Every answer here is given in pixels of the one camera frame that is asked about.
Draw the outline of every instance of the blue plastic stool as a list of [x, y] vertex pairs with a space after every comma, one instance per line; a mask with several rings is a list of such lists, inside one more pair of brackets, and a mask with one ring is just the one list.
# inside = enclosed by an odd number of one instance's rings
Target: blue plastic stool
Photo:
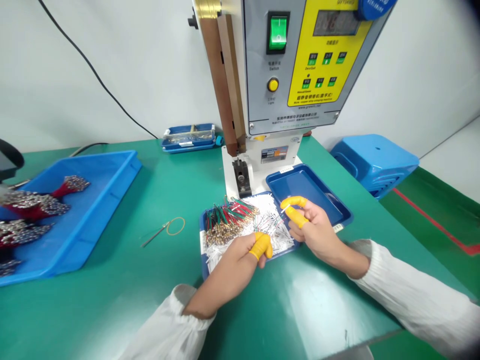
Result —
[[344, 137], [330, 154], [377, 200], [420, 163], [415, 155], [376, 134]]

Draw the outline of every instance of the human hand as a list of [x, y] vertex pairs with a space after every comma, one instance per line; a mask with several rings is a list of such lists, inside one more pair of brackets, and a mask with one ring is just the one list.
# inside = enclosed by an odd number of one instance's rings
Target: human hand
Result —
[[292, 219], [288, 223], [290, 235], [298, 242], [304, 242], [317, 258], [330, 266], [343, 271], [353, 279], [363, 277], [370, 267], [369, 259], [339, 239], [325, 210], [310, 200], [302, 198], [304, 201], [299, 201], [296, 198], [297, 196], [287, 198], [280, 204], [282, 209], [295, 203], [303, 207], [299, 210], [285, 211]]
[[261, 269], [265, 267], [266, 255], [272, 257], [272, 245], [268, 235], [252, 233], [237, 237], [210, 276], [190, 299], [183, 310], [183, 315], [194, 315], [199, 319], [213, 317], [220, 307], [245, 289], [254, 275], [257, 264]]

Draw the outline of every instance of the blue tray lid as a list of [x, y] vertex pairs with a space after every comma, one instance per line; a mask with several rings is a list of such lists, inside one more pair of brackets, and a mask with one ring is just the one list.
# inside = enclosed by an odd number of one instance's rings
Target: blue tray lid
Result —
[[279, 203], [292, 196], [302, 196], [317, 204], [325, 210], [333, 227], [345, 227], [354, 220], [352, 212], [308, 165], [298, 164], [291, 170], [274, 172], [266, 177], [266, 183]]

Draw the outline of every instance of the blue plastic tray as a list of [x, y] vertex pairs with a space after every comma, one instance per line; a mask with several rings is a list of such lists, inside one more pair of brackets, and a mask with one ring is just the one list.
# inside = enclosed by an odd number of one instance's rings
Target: blue plastic tray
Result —
[[[167, 132], [165, 132], [165, 135], [188, 133], [190, 132], [191, 128], [192, 128], [191, 125], [169, 127], [167, 129]], [[213, 147], [213, 145], [215, 145], [215, 125], [213, 123], [209, 122], [209, 123], [195, 125], [195, 131], [197, 132], [212, 131], [212, 136], [208, 139], [191, 140], [190, 141], [191, 146], [188, 146], [188, 148], [197, 147], [197, 146], [206, 146], [206, 145], [212, 145]], [[164, 151], [182, 148], [182, 146], [180, 146], [178, 143], [169, 143], [169, 141], [165, 138], [162, 140], [161, 146], [163, 147]]]
[[354, 220], [352, 212], [327, 185], [305, 164], [292, 170], [274, 172], [266, 177], [266, 183], [275, 199], [283, 201], [292, 196], [302, 196], [323, 208], [333, 227], [347, 226]]
[[[78, 175], [91, 184], [85, 191], [66, 195], [71, 209], [64, 215], [40, 221], [55, 223], [40, 239], [17, 247], [14, 255], [22, 260], [15, 273], [0, 277], [0, 286], [51, 278], [80, 269], [115, 209], [142, 167], [136, 151], [68, 157], [44, 170], [21, 190], [51, 193], [68, 175]], [[0, 208], [0, 219], [18, 216]]]
[[223, 136], [218, 135], [218, 136], [214, 137], [213, 142], [208, 144], [208, 145], [188, 146], [188, 147], [180, 147], [180, 148], [173, 148], [173, 149], [168, 149], [168, 148], [164, 147], [163, 151], [165, 153], [169, 153], [169, 154], [187, 153], [187, 152], [190, 152], [190, 151], [211, 149], [215, 145], [222, 146], [223, 144], [224, 144]]
[[[246, 197], [246, 198], [244, 198], [244, 200], [248, 200], [249, 198], [254, 198], [258, 195], [265, 195], [265, 194], [271, 194], [271, 192], [270, 191], [264, 191], [264, 192], [261, 192], [257, 195]], [[282, 209], [280, 209], [280, 203], [277, 201], [275, 196], [273, 197], [273, 201], [275, 202], [276, 208], [277, 208], [278, 212], [280, 213], [282, 211]], [[207, 220], [207, 211], [208, 210], [205, 210], [200, 216], [200, 254], [201, 254], [201, 275], [203, 277], [203, 280], [207, 279], [208, 276], [210, 275], [209, 266], [207, 265], [207, 259], [208, 258], [207, 258], [207, 254], [205, 253], [205, 248], [204, 248], [205, 222]], [[287, 230], [290, 230], [289, 224], [287, 222], [285, 222], [285, 226], [286, 226]], [[285, 254], [290, 253], [294, 250], [297, 250], [300, 246], [300, 243], [297, 242], [295, 239], [293, 239], [293, 244], [294, 245], [292, 247], [288, 248], [285, 251], [279, 252], [275, 256], [272, 256], [271, 259], [267, 259], [267, 261], [268, 262], [272, 261], [273, 259], [281, 257], [282, 255], [285, 255]]]

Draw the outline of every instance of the green table surface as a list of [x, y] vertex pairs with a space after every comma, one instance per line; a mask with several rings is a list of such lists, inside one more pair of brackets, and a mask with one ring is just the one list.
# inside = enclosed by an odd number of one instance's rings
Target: green table surface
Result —
[[[177, 284], [202, 282], [199, 216], [225, 195], [219, 148], [169, 155], [157, 140], [95, 146], [84, 154], [138, 151], [143, 168], [82, 269], [0, 288], [0, 359], [115, 359]], [[72, 149], [25, 154], [14, 183], [34, 177]], [[354, 214], [338, 233], [373, 239], [470, 297], [471, 293], [314, 139], [298, 155]], [[177, 236], [162, 232], [186, 220]], [[257, 270], [218, 312], [201, 358], [319, 359], [401, 330], [344, 274], [306, 246]]]

